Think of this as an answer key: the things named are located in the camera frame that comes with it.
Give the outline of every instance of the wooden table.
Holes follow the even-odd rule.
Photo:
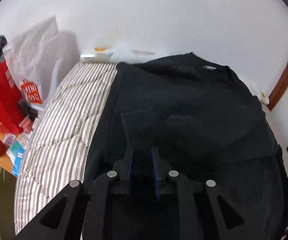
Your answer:
[[[5,134],[0,134],[0,140],[3,141],[5,137]],[[12,174],[12,170],[13,170],[13,163],[11,161],[11,159],[9,158],[9,156],[5,153],[2,156],[0,156],[0,166],[6,170],[7,172],[9,172],[10,174]]]

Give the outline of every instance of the metal rivet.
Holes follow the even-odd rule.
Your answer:
[[[117,172],[116,172],[116,171],[109,171],[109,172],[107,173],[107,176],[110,177],[110,178],[113,178],[113,177],[115,177],[116,175],[117,175]]]
[[[77,187],[80,184],[80,182],[78,180],[72,180],[69,185],[71,187]]]
[[[178,176],[178,172],[177,171],[170,171],[168,174],[171,177],[177,177]]]
[[[209,186],[209,187],[215,187],[216,185],[216,182],[209,179],[208,181],[206,181],[206,185]]]

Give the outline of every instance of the blue package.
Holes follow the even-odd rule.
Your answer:
[[[17,155],[15,157],[14,167],[13,167],[13,170],[12,170],[13,175],[16,176],[16,177],[18,176],[18,174],[20,172],[21,163],[22,163],[22,159],[23,159],[24,153],[25,153],[24,149],[19,148],[17,150]]]

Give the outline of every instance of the red shopping bag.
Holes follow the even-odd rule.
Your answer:
[[[19,134],[19,123],[24,119],[18,102],[22,94],[16,87],[6,62],[0,64],[0,133]]]

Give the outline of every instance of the orange sticker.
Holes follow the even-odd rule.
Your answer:
[[[21,85],[21,89],[26,92],[27,99],[31,103],[43,103],[38,92],[38,87],[33,82],[28,82],[27,80],[23,79],[23,85]]]

